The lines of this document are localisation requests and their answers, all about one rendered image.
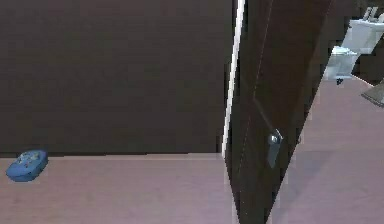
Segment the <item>grey floor mat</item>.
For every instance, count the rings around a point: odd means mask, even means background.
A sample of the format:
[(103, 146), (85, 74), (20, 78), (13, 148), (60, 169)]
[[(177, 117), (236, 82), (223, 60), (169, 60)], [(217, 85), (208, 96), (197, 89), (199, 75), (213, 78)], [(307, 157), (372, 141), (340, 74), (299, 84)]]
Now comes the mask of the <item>grey floor mat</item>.
[(377, 85), (363, 92), (361, 96), (374, 105), (384, 108), (384, 79)]

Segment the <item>dark brown room door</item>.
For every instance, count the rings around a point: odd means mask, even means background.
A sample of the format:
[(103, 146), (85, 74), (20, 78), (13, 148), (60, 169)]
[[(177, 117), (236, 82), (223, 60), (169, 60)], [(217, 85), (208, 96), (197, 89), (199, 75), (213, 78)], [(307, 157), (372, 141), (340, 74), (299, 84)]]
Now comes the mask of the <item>dark brown room door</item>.
[[(310, 62), (333, 0), (245, 0), (225, 162), (239, 224), (267, 224), (313, 98)], [(283, 141), (274, 168), (268, 137)]]

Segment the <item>blue flat round object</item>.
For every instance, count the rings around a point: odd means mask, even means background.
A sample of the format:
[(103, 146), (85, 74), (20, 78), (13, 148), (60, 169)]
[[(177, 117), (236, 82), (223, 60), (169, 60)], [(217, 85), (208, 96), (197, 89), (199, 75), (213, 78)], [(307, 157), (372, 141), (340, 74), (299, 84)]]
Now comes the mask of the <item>blue flat round object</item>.
[(6, 176), (14, 182), (29, 182), (37, 178), (48, 164), (48, 153), (36, 149), (21, 153), (7, 168)]

